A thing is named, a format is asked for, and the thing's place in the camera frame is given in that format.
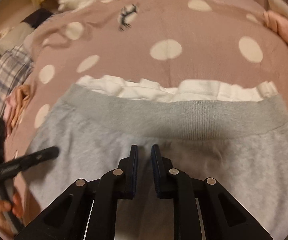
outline human hand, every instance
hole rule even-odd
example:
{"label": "human hand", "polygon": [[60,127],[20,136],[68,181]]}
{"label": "human hand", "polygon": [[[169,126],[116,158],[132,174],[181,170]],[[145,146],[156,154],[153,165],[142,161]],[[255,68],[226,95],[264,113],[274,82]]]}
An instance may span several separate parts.
{"label": "human hand", "polygon": [[24,211],[22,207],[22,200],[17,191],[13,195],[13,206],[8,201],[0,200],[0,229],[5,232],[7,235],[14,237],[11,227],[6,221],[3,212],[11,211],[17,218],[22,218]]}

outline gray sweatpants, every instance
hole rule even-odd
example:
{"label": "gray sweatpants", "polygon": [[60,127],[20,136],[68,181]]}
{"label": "gray sweatpants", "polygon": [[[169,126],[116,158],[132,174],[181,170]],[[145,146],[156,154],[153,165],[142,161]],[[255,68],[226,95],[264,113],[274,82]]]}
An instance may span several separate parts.
{"label": "gray sweatpants", "polygon": [[288,234],[288,113],[280,96],[261,102],[155,103],[101,95],[74,84],[40,127],[28,154],[60,156],[24,173],[46,208],[76,179],[99,179],[140,148],[138,190],[119,201],[116,239],[171,240],[172,200],[156,197],[150,150],[158,144],[192,178],[217,179],[275,240]]}

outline plaid fabric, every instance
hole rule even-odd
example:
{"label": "plaid fabric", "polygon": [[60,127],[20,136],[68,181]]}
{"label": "plaid fabric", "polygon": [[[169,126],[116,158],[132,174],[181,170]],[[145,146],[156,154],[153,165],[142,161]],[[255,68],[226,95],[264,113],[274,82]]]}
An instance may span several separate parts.
{"label": "plaid fabric", "polygon": [[0,60],[0,117],[3,117],[5,98],[11,91],[22,85],[33,70],[33,62],[25,48],[15,46]]}

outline dark cloth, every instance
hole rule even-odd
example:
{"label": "dark cloth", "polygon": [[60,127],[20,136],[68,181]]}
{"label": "dark cloth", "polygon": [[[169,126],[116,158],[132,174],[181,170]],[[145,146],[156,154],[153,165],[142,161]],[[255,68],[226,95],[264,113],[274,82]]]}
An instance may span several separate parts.
{"label": "dark cloth", "polygon": [[45,20],[52,16],[52,13],[44,8],[40,8],[26,17],[22,22],[28,23],[32,28],[39,27]]}

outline metal rivet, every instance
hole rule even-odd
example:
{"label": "metal rivet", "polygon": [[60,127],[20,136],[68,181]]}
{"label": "metal rivet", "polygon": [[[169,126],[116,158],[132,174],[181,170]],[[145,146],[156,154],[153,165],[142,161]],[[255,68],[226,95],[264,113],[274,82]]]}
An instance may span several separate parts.
{"label": "metal rivet", "polygon": [[206,181],[209,185],[215,185],[216,184],[216,179],[213,179],[213,178],[208,178]]}
{"label": "metal rivet", "polygon": [[175,168],[172,168],[172,169],[169,170],[169,173],[172,174],[172,175],[177,175],[179,173],[179,170],[175,169]]}
{"label": "metal rivet", "polygon": [[75,182],[75,185],[78,187],[84,186],[85,185],[85,180],[79,179]]}
{"label": "metal rivet", "polygon": [[122,175],[123,171],[121,169],[116,169],[116,170],[113,170],[113,174],[116,175],[116,176]]}

